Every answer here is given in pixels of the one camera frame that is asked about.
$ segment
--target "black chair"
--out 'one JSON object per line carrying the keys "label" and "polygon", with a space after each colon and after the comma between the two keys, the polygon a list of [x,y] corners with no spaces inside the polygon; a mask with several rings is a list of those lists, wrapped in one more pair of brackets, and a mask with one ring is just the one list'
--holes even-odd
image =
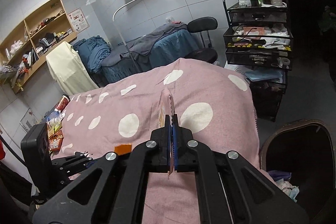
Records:
{"label": "black chair", "polygon": [[[202,61],[213,64],[217,60],[218,54],[215,51],[215,49],[213,49],[213,47],[212,47],[209,31],[210,30],[215,30],[215,29],[217,29],[217,27],[218,27],[218,22],[213,17],[202,17],[202,18],[198,18],[198,19],[195,19],[195,20],[189,22],[189,24],[187,26],[188,31],[190,33],[199,32],[199,34],[201,35],[201,39],[202,39],[202,43],[203,43],[204,48],[202,48],[200,50],[193,51],[193,52],[187,54],[185,56],[185,58],[186,59],[202,60]],[[203,31],[206,31],[207,34],[208,34],[208,38],[209,38],[208,47],[205,46],[205,42],[204,42],[204,39],[203,39],[203,36],[202,36]]]}

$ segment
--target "black tube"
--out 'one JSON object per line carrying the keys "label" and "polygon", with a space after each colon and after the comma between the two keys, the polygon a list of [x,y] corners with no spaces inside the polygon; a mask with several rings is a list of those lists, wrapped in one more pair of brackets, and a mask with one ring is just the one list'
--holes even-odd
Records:
{"label": "black tube", "polygon": [[21,159],[19,155],[14,152],[14,150],[9,146],[8,143],[6,143],[6,141],[2,138],[1,134],[0,134],[0,140],[8,148],[8,150],[14,155],[14,157],[17,158],[20,161],[20,163],[26,166],[26,163],[24,162],[24,160]]}

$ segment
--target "wooden shelving unit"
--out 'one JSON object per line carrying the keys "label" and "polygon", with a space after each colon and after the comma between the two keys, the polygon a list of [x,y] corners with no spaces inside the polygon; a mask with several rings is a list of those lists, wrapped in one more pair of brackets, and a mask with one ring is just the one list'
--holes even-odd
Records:
{"label": "wooden shelving unit", "polygon": [[[33,35],[29,34],[29,31],[35,30],[38,27],[38,25],[41,22],[43,22],[44,19],[54,16],[56,16],[56,18],[52,22],[42,27]],[[27,30],[29,37],[29,39],[26,42],[24,38],[25,29]],[[12,67],[18,65],[19,63],[21,63],[22,55],[24,53],[31,51],[32,48],[36,50],[36,47],[38,46],[39,43],[39,39],[45,37],[46,33],[66,32],[69,29],[74,30],[66,14],[62,0],[49,0],[41,7],[36,9],[34,12],[32,12],[29,16],[27,16],[22,22],[20,22],[14,28],[13,31],[11,31],[11,33],[2,42],[0,42],[0,62],[1,64],[3,64],[3,62],[6,61],[8,62],[8,65],[11,65]],[[72,33],[70,33],[70,35],[63,38],[59,43],[56,43],[51,48],[49,48],[49,50],[45,52],[43,55],[39,56],[39,59],[21,78],[19,82],[20,85],[24,86],[25,83],[33,76],[33,74],[46,62],[47,54],[49,54],[62,42],[66,41],[70,43],[74,41],[76,38],[77,33],[76,31],[73,31]],[[24,42],[24,45],[22,45],[21,48],[8,61],[6,56],[6,49],[10,50],[11,45],[14,43],[14,41],[18,40]],[[15,93],[18,93],[20,91],[20,88],[17,85],[15,85],[13,91]]]}

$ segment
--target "silver screw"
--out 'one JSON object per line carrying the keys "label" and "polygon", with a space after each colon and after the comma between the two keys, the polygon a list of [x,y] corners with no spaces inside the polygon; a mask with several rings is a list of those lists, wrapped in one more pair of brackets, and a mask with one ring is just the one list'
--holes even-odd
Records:
{"label": "silver screw", "polygon": [[117,157],[116,153],[113,152],[107,153],[105,156],[107,160],[114,160],[116,157]]}
{"label": "silver screw", "polygon": [[230,151],[227,156],[230,158],[230,159],[233,159],[235,160],[236,158],[238,158],[238,153],[236,151]]}
{"label": "silver screw", "polygon": [[196,147],[196,146],[198,146],[198,142],[195,141],[195,140],[190,140],[188,142],[188,146],[190,146],[190,147]]}
{"label": "silver screw", "polygon": [[153,147],[156,146],[156,142],[155,142],[155,141],[148,141],[148,142],[146,143],[146,146],[147,146],[148,148],[153,148]]}

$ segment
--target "white cloth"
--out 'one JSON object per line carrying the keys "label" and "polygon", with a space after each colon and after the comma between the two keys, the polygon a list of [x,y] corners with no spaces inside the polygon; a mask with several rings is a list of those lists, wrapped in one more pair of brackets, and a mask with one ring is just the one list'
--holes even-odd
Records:
{"label": "white cloth", "polygon": [[69,43],[61,43],[46,56],[46,60],[51,76],[66,94],[74,95],[98,88]]}

